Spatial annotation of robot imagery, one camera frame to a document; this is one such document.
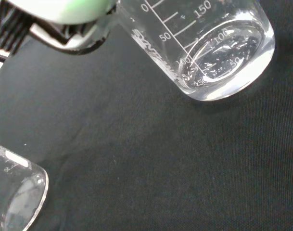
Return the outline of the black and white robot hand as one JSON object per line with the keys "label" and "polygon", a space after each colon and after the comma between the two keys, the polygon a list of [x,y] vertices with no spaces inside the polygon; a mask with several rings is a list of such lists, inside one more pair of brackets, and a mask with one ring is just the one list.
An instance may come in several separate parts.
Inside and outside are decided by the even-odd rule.
{"label": "black and white robot hand", "polygon": [[103,45],[116,23],[115,0],[0,0],[0,50],[15,55],[31,36],[83,55]]}

